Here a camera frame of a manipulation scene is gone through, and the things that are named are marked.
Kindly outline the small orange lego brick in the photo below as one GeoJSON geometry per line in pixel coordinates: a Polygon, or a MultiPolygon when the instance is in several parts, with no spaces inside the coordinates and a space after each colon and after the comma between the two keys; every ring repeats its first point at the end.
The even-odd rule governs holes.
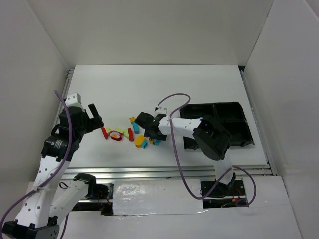
{"type": "Polygon", "coordinates": [[[135,121],[135,119],[136,119],[135,117],[130,117],[129,118],[130,123],[133,123],[135,121]]]}

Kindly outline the orange oval lego piece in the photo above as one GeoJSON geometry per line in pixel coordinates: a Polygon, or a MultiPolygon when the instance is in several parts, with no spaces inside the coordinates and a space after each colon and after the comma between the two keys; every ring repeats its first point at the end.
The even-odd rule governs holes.
{"type": "Polygon", "coordinates": [[[145,141],[145,138],[143,135],[139,135],[139,136],[135,137],[135,140],[134,140],[135,147],[140,148],[144,141],[145,141]]]}

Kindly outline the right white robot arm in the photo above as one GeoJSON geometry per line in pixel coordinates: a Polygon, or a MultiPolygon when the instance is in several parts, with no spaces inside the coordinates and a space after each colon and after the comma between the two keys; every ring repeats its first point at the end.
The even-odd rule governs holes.
{"type": "Polygon", "coordinates": [[[161,141],[165,141],[169,135],[172,137],[178,170],[187,191],[193,198],[205,199],[218,186],[228,190],[232,188],[236,174],[230,159],[226,157],[231,135],[213,116],[206,115],[203,118],[185,119],[165,114],[157,114],[153,117],[148,113],[141,112],[135,119],[135,123],[145,130],[144,137],[161,141]],[[187,184],[177,152],[176,136],[195,140],[201,152],[214,161],[216,180],[203,196],[194,194],[187,184]]]}

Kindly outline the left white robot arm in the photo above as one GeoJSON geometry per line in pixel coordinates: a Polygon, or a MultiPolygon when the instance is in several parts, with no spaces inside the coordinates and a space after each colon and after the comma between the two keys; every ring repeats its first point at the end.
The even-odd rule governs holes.
{"type": "Polygon", "coordinates": [[[1,219],[1,236],[12,239],[56,239],[63,236],[65,229],[60,225],[78,201],[96,199],[99,189],[106,189],[97,184],[95,176],[79,173],[62,195],[54,198],[83,136],[104,126],[95,105],[89,104],[88,107],[93,115],[91,118],[79,106],[65,106],[60,113],[60,123],[44,142],[33,189],[18,200],[23,206],[14,220],[1,219]]]}

